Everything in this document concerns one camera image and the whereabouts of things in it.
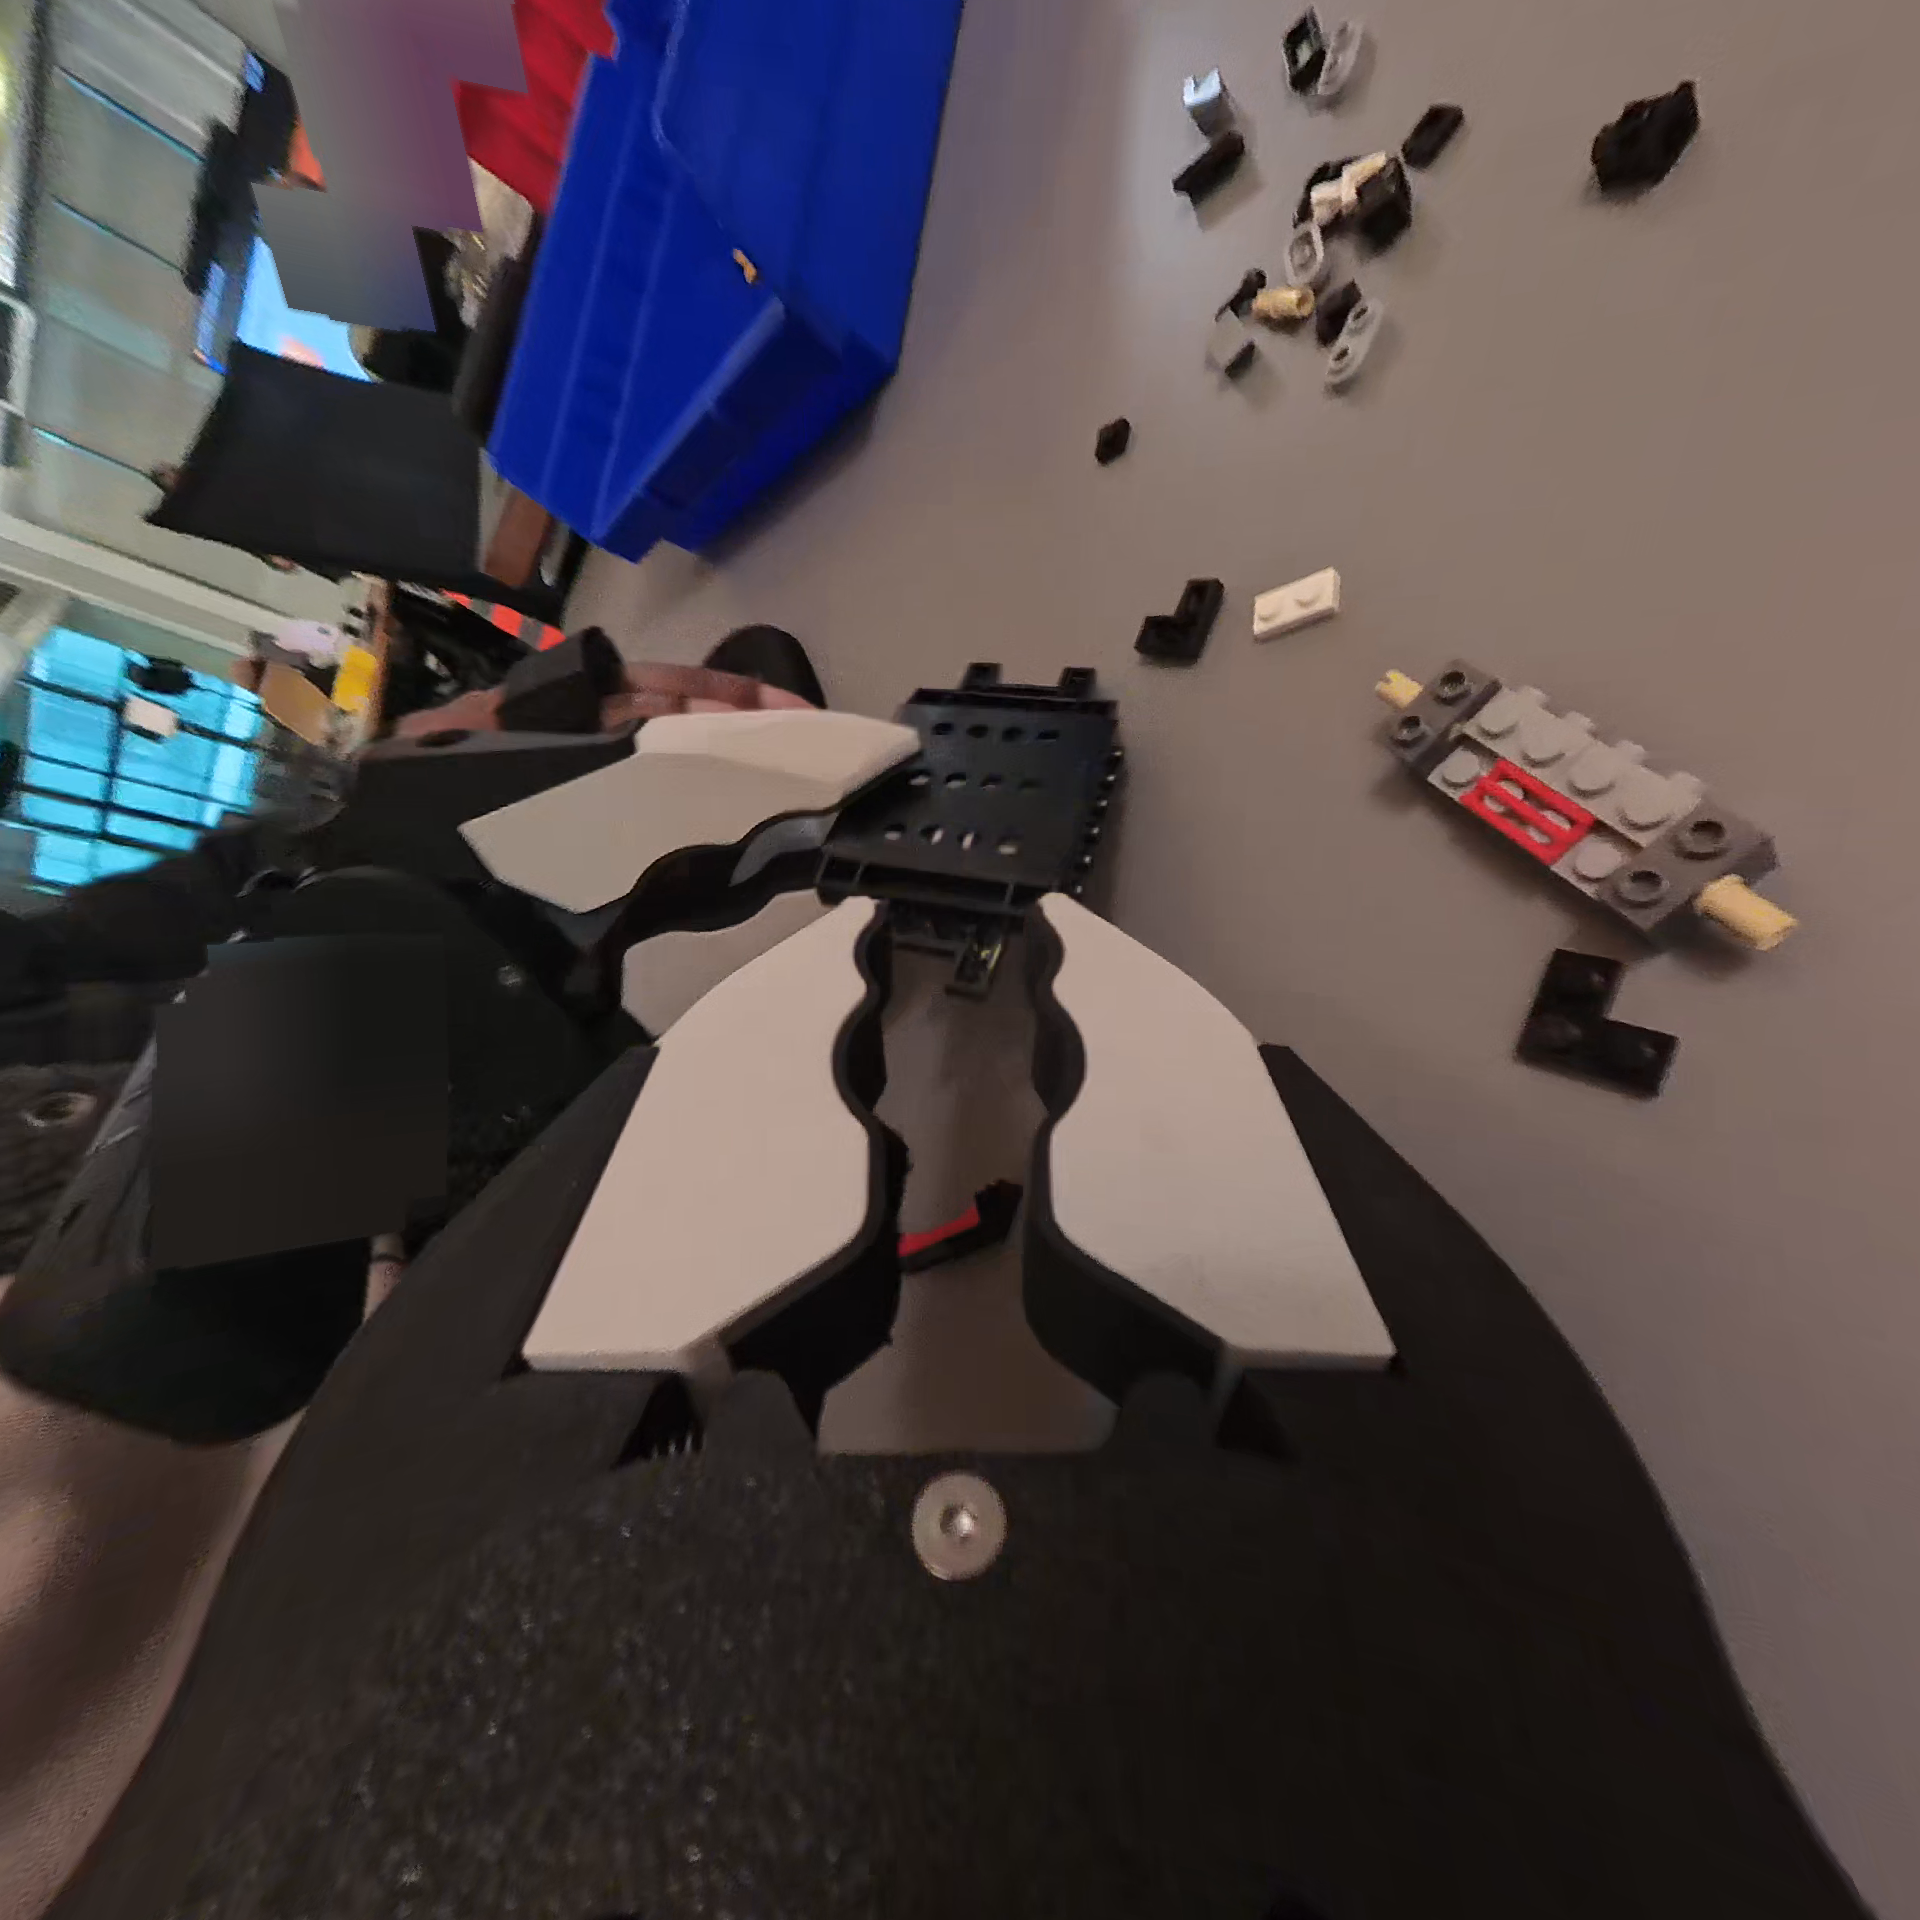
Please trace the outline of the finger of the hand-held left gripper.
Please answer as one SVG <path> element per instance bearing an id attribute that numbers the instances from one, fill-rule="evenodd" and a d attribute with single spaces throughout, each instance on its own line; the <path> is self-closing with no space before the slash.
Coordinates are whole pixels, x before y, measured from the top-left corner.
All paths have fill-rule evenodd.
<path id="1" fill-rule="evenodd" d="M 770 897 L 819 893 L 839 812 L 917 750 L 907 726 L 839 711 L 668 715 L 637 729 L 627 758 L 493 812 L 463 839 L 493 876 L 526 881 L 565 916 L 600 908 L 620 990 L 627 949 L 660 930 L 726 926 Z"/>
<path id="2" fill-rule="evenodd" d="M 647 1041 L 660 1041 L 716 986 L 826 914 L 811 891 L 770 897 L 744 919 L 660 930 L 627 949 L 620 1005 Z"/>

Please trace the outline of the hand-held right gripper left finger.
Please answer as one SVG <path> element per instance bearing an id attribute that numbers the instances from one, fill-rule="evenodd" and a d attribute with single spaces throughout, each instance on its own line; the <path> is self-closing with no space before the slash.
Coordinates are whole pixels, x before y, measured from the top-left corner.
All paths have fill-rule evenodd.
<path id="1" fill-rule="evenodd" d="M 544 1374 L 848 1379 L 898 1309 L 898 1140 L 877 1117 L 883 908 L 821 908 L 653 1049 L 523 1340 Z"/>

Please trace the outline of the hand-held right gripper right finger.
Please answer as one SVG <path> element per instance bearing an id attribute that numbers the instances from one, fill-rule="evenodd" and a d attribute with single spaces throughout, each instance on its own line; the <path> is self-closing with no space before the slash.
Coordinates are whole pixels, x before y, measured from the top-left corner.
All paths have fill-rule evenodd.
<path id="1" fill-rule="evenodd" d="M 1082 1379 L 1381 1369 L 1396 1356 L 1258 1038 L 1068 897 L 1027 924 L 1042 1106 L 1024 1314 Z"/>

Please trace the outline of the black toy car chassis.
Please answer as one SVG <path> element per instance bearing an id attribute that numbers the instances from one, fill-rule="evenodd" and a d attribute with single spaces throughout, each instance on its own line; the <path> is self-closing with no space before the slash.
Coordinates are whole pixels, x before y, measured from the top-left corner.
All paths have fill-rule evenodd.
<path id="1" fill-rule="evenodd" d="M 814 887 L 883 903 L 896 947 L 947 961 L 949 994 L 982 1001 L 1030 908 L 1088 893 L 1124 770 L 1119 708 L 1088 665 L 1019 684 L 972 663 L 915 691 L 898 724 L 917 754 L 839 812 Z"/>

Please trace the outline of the grey toy axle assembly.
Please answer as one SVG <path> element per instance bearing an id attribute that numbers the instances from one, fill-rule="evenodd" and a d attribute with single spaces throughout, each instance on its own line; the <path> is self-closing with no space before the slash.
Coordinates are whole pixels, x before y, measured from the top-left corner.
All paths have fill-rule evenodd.
<path id="1" fill-rule="evenodd" d="M 1467 663 L 1376 684 L 1394 764 L 1644 943 L 1773 953 L 1796 919 L 1765 893 L 1768 833 L 1691 772 Z"/>

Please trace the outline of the grey desk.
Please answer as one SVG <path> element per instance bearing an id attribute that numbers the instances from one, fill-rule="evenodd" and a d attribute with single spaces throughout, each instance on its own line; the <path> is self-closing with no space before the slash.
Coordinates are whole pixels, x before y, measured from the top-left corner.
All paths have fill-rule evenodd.
<path id="1" fill-rule="evenodd" d="M 711 559 L 597 559 L 640 659 L 768 622 L 885 714 L 997 660 L 1090 665 L 1126 754 L 1098 910 L 1284 1059 L 1402 1345 L 1262 1393 L 1254 1439 L 1444 1533 L 1493 1662 L 1360 1682 L 1334 1761 L 1413 1732 L 1382 1823 L 1338 1799 L 1300 1905 L 1788 1916 L 1791 1814 L 1916 1916 L 1916 5 L 1358 5 L 1314 113 L 1284 5 L 965 5 L 902 366 Z M 1194 212 L 1183 77 L 1250 155 Z M 1594 135 L 1696 83 L 1668 179 Z M 1462 110 L 1360 381 L 1208 325 L 1307 173 Z M 1134 426 L 1098 467 L 1098 430 Z M 1317 570 L 1342 611 L 1253 638 Z M 1136 654 L 1188 579 L 1194 665 Z M 1779 950 L 1651 947 L 1414 785 L 1382 674 L 1467 660 L 1771 834 Z M 1672 1034 L 1656 1097 L 1515 1059 L 1556 949 Z"/>

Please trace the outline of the person's left hand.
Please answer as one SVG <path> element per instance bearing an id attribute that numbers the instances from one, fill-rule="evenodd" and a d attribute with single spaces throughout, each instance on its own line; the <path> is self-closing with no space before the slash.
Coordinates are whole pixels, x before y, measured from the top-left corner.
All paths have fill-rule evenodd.
<path id="1" fill-rule="evenodd" d="M 620 684 L 599 703 L 599 729 L 613 734 L 655 718 L 691 714 L 807 711 L 800 695 L 708 665 L 624 663 Z"/>

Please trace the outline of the long red black toy piece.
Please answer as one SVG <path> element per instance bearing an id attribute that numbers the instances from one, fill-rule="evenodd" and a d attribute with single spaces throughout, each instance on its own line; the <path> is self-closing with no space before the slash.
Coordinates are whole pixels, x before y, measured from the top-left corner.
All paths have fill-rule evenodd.
<path id="1" fill-rule="evenodd" d="M 901 1274 L 922 1276 L 1004 1246 L 1019 1220 L 1022 1202 L 1024 1188 L 1015 1182 L 997 1180 L 975 1188 L 959 1217 L 932 1229 L 901 1234 Z"/>

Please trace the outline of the black monitor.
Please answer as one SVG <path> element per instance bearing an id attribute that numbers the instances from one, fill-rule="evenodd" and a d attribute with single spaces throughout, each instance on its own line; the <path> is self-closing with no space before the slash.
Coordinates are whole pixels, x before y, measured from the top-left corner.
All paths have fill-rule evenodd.
<path id="1" fill-rule="evenodd" d="M 322 573 L 437 590 L 478 579 L 483 445 L 442 394 L 231 347 L 147 523 Z"/>

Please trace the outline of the black L-shaped toy plate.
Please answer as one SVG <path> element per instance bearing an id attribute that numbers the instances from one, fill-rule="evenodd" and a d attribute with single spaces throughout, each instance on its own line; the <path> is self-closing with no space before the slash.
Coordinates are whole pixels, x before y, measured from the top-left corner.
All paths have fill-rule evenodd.
<path id="1" fill-rule="evenodd" d="M 1171 613 L 1148 614 L 1136 638 L 1136 654 L 1156 665 L 1195 665 L 1204 654 L 1226 603 L 1218 579 L 1188 579 Z"/>
<path id="2" fill-rule="evenodd" d="M 1621 961 L 1551 950 L 1515 1041 L 1515 1059 L 1627 1097 L 1656 1097 L 1678 1038 L 1615 1018 L 1622 979 Z"/>

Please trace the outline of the black fleece jacket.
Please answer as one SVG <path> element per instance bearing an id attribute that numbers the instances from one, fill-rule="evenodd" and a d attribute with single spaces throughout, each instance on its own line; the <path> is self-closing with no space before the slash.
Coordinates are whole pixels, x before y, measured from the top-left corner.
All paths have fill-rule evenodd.
<path id="1" fill-rule="evenodd" d="M 2 1069 L 2 1281 L 104 1291 L 147 1274 L 154 1051 Z"/>

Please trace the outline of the red plastic bin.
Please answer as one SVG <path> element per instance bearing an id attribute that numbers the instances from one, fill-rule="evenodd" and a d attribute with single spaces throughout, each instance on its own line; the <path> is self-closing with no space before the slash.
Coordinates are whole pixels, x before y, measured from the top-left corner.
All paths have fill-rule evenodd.
<path id="1" fill-rule="evenodd" d="M 547 217 L 587 62 L 613 58 L 616 36 L 604 3 L 514 3 L 512 21 L 523 86 L 462 81 L 455 110 L 469 158 Z"/>

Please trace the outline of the beige sweatshirt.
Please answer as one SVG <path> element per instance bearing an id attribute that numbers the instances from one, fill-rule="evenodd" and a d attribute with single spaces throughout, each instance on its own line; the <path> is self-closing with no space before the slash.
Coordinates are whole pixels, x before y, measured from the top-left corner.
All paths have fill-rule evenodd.
<path id="1" fill-rule="evenodd" d="M 43 1916 L 154 1741 L 284 1437 L 355 1321 L 111 1313 L 77 1354 L 4 1309 L 2 1908 Z"/>

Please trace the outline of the pile of small toy bricks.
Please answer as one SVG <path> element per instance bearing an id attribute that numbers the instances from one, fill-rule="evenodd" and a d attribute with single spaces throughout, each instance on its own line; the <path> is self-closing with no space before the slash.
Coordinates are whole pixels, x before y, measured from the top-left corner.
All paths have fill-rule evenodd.
<path id="1" fill-rule="evenodd" d="M 1307 6 L 1283 31 L 1283 75 L 1296 103 L 1331 113 L 1371 62 L 1364 26 Z M 1218 66 L 1183 77 L 1183 113 L 1200 146 L 1171 180 L 1172 195 L 1197 212 L 1243 169 L 1250 143 Z M 1280 266 L 1246 269 L 1216 308 L 1204 366 L 1221 385 L 1242 381 L 1259 359 L 1266 334 L 1304 339 L 1323 355 L 1323 387 L 1346 394 L 1370 369 L 1386 337 L 1386 305 L 1352 276 L 1334 279 L 1338 249 L 1364 257 L 1390 251 L 1413 223 L 1413 173 L 1431 166 L 1464 126 L 1453 103 L 1431 106 L 1396 146 L 1317 165 L 1294 203 Z"/>

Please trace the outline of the black curved toy piece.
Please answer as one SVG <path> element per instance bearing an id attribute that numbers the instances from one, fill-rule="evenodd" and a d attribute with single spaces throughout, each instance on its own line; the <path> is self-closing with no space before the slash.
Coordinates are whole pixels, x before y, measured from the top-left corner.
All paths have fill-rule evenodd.
<path id="1" fill-rule="evenodd" d="M 1668 179 L 1701 127 L 1693 81 L 1627 103 L 1590 141 L 1590 173 L 1607 199 L 1634 197 Z"/>

